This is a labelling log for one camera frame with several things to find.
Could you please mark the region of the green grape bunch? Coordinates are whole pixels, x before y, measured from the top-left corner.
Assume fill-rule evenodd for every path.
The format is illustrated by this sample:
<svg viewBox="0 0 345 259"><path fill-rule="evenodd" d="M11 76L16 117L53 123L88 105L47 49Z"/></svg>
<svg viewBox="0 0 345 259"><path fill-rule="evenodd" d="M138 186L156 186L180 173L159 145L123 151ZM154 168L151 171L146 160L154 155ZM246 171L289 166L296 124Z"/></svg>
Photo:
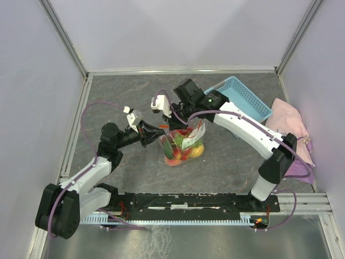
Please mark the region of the green grape bunch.
<svg viewBox="0 0 345 259"><path fill-rule="evenodd" d="M182 146L184 140L188 140L188 138L185 135L176 134L174 136L174 143L180 147Z"/></svg>

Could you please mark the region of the light blue plastic basket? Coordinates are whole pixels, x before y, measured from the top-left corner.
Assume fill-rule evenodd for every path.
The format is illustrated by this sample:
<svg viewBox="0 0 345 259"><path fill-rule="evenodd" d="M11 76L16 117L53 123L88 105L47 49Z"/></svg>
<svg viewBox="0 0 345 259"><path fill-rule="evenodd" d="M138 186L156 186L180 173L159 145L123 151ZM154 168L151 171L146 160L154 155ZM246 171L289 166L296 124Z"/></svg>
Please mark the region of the light blue plastic basket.
<svg viewBox="0 0 345 259"><path fill-rule="evenodd" d="M272 110L259 97L234 76L210 87L204 93L208 94L211 90L216 90L228 97L242 112L257 122L264 122L273 114Z"/></svg>

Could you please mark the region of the clear orange zip top bag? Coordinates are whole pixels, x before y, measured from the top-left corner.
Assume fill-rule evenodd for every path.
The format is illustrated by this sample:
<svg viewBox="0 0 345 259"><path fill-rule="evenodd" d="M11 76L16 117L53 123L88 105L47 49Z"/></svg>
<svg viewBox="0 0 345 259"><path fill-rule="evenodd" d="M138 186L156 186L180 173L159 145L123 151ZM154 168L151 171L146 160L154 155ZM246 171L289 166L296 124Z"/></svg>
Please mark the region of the clear orange zip top bag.
<svg viewBox="0 0 345 259"><path fill-rule="evenodd" d="M199 145L203 144L203 139L204 135L206 132L205 128L205 123L203 120L199 120L197 124L193 124L192 126L188 126L187 129L177 129L173 131L183 131L184 134L188 135L188 140L184 140L182 143L182 147L185 146L191 146L192 148L198 147ZM160 144L160 147L162 148L162 154L163 154L163 160L164 157L166 156L168 159L174 159L174 153L173 149L171 147L171 143L173 142L173 136L172 132L173 131L167 131L164 136L161 136L159 138L158 143ZM190 158L186 161L181 161L182 163L185 163L189 160L195 159L195 158Z"/></svg>

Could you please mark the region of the yellow mango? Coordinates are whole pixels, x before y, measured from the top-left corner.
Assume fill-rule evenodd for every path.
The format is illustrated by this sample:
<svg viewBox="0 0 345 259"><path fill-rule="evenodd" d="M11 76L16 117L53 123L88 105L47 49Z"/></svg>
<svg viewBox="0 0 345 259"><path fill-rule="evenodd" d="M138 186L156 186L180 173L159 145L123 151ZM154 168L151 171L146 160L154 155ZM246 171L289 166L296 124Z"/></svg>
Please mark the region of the yellow mango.
<svg viewBox="0 0 345 259"><path fill-rule="evenodd" d="M190 158L197 158L202 155L204 152L204 145L201 144L198 147L192 148L191 152L189 153Z"/></svg>

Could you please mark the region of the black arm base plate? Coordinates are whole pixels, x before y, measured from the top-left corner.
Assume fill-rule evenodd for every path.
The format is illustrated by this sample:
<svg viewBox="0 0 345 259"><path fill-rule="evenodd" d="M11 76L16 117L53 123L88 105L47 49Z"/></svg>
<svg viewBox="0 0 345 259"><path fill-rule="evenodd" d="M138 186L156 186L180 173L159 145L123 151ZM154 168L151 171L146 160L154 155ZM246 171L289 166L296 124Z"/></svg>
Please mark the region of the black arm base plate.
<svg viewBox="0 0 345 259"><path fill-rule="evenodd" d="M124 193L111 199L104 210L130 221L239 220L240 213L280 212L278 197L258 201L250 194L149 194Z"/></svg>

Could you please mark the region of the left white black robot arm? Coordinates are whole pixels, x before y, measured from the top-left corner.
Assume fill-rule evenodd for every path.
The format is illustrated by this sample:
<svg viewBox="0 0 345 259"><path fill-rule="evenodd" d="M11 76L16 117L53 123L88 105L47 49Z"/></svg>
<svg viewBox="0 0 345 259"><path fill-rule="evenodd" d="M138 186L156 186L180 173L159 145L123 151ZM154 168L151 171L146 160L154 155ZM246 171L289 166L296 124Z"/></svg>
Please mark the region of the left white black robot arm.
<svg viewBox="0 0 345 259"><path fill-rule="evenodd" d="M70 238L79 223L94 211L105 207L114 210L119 205L118 190L99 181L120 164L121 148L140 142L143 147L164 135L164 130L140 121L135 129L120 130L109 122L101 129L96 157L68 180L43 190L35 219L37 228L53 236Z"/></svg>

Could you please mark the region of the orange pink peach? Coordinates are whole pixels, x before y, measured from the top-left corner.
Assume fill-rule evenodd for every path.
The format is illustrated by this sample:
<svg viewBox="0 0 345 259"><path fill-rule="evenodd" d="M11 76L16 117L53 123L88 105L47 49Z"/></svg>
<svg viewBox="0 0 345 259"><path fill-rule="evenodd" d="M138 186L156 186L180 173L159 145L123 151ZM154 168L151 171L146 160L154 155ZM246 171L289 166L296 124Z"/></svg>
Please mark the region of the orange pink peach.
<svg viewBox="0 0 345 259"><path fill-rule="evenodd" d="M180 159L168 159L166 156L164 157L164 160L168 166L175 167L181 164Z"/></svg>

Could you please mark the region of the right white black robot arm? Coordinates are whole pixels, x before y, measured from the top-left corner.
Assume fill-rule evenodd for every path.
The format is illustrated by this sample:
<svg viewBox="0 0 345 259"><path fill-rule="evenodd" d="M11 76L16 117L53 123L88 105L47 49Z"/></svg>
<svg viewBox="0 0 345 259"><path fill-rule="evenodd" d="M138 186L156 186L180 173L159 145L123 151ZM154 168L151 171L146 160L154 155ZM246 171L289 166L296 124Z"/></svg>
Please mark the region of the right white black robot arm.
<svg viewBox="0 0 345 259"><path fill-rule="evenodd" d="M239 109L217 90L205 93L193 80L186 79L174 88L179 103L172 103L164 90L156 93L151 109L161 111L170 129L185 128L194 118L206 119L234 133L263 158L259 176L247 198L249 208L260 211L297 157L297 138L292 133L274 132Z"/></svg>

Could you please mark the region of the red strawberry bunch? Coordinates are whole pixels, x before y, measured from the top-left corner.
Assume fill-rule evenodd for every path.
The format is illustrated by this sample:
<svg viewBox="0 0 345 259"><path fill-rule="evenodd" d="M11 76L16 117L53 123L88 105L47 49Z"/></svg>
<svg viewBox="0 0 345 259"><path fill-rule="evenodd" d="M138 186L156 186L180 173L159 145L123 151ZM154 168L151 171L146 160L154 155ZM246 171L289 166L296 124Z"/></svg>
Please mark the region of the red strawberry bunch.
<svg viewBox="0 0 345 259"><path fill-rule="evenodd" d="M189 145L189 146L185 146L185 147L180 147L178 145L176 145L174 143L174 136L176 134L180 134L180 135L185 135L187 138L188 138L188 135L187 134L184 134L183 131L173 131L172 132L172 143L171 143L171 147L172 147L172 150L173 150L173 153L174 153L174 158L175 159L180 159L181 161L186 161L188 160L188 156L189 156L189 153L191 152L192 150L192 147Z"/></svg>

